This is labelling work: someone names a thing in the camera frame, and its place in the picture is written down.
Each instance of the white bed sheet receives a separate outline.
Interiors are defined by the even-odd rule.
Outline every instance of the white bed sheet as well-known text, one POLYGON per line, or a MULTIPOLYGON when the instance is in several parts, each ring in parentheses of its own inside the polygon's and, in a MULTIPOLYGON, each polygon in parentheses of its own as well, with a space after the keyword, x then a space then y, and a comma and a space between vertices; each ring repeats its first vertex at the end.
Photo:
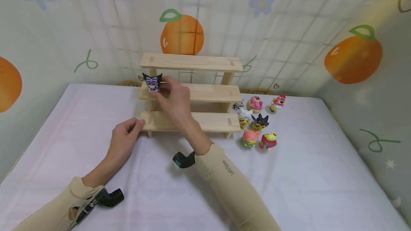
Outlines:
MULTIPOLYGON (((73 176, 105 156, 113 127, 145 109, 139 88, 71 84, 0 187, 0 230, 11 230, 50 201, 73 176)), ((244 99, 251 95, 244 94, 244 99)), ((268 105, 272 96, 261 96, 268 105)), ((263 131, 278 146, 262 152, 211 134, 254 185, 283 231, 409 230, 321 99, 287 96, 263 131)), ((141 137, 107 184, 125 200, 96 207, 74 230, 235 230, 195 169, 172 161, 191 152, 177 133, 141 137)))

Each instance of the right hand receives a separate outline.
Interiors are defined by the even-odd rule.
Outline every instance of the right hand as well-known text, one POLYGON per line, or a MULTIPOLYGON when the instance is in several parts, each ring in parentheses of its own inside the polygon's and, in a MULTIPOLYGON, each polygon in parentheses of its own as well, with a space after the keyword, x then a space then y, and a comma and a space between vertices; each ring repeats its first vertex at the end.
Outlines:
POLYGON ((161 83, 161 90, 170 90, 170 96, 165 98, 161 93, 151 91, 150 94, 160 104, 168 118, 181 131, 184 126, 189 125, 194 119, 190 109, 190 89, 181 85, 171 76, 163 76, 162 80, 167 83, 161 83))

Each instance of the arm sleeve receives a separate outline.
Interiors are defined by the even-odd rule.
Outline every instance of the arm sleeve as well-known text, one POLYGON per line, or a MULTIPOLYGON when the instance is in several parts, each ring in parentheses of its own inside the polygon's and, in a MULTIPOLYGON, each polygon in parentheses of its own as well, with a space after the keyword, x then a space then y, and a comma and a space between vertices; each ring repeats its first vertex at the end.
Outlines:
POLYGON ((80 177, 74 177, 56 198, 26 218, 13 231, 68 231, 73 223, 73 220, 69 220, 70 208, 81 208, 100 187, 86 187, 80 177))
POLYGON ((240 231, 281 231, 259 194, 216 143, 195 155, 195 167, 210 184, 240 231))

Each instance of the black wrist mount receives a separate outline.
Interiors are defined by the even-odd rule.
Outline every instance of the black wrist mount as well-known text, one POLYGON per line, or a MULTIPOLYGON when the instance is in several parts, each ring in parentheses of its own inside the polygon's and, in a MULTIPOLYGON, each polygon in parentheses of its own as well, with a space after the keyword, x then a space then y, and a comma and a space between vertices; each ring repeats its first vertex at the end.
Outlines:
POLYGON ((124 194, 120 188, 109 194, 106 188, 102 187, 102 189, 95 196, 89 198, 88 203, 80 209, 81 212, 80 214, 77 214, 78 217, 76 218, 75 223, 80 223, 87 215, 89 215, 96 204, 105 207, 114 207, 123 200, 124 194))
POLYGON ((196 162, 195 152, 193 151, 192 153, 189 154, 189 156, 185 156, 181 152, 178 152, 176 153, 176 155, 174 155, 173 161, 181 169, 188 168, 196 162))

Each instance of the small toy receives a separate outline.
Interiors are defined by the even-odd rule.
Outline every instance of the small toy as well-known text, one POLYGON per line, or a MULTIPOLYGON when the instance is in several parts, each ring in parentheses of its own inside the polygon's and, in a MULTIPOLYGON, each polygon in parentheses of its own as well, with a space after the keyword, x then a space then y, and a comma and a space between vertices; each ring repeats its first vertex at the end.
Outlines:
POLYGON ((254 116, 252 116, 253 118, 253 123, 251 125, 251 129, 252 130, 258 130, 261 131, 263 128, 268 126, 268 115, 263 118, 261 114, 258 115, 258 118, 254 118, 254 116))
POLYGON ((245 129, 248 123, 250 123, 251 118, 252 118, 252 110, 244 110, 240 108, 240 111, 237 113, 238 114, 238 120, 240 121, 240 126, 242 129, 245 129))
POLYGON ((271 131, 271 134, 263 134, 261 138, 260 148, 261 149, 268 149, 273 148, 277 145, 277 135, 271 131))
POLYGON ((270 111, 275 112, 277 109, 280 109, 284 106, 285 102, 285 94, 281 94, 277 96, 276 98, 273 98, 273 101, 271 101, 270 105, 270 111))
POLYGON ((244 107, 243 101, 244 101, 244 99, 243 99, 241 102, 239 102, 239 103, 234 103, 234 104, 233 104, 233 109, 237 111, 237 110, 239 110, 241 107, 244 107))
POLYGON ((243 138, 241 139, 241 145, 243 147, 255 147, 259 134, 259 131, 250 129, 244 130, 243 138))
POLYGON ((248 110, 253 110, 255 114, 258 114, 261 112, 263 109, 263 102, 261 101, 259 96, 253 96, 251 99, 247 102, 247 109, 248 110))
POLYGON ((144 77, 144 80, 146 81, 149 92, 150 91, 156 91, 156 92, 160 91, 160 82, 161 82, 161 77, 162 76, 163 76, 163 74, 150 77, 146 74, 143 74, 143 77, 144 77))

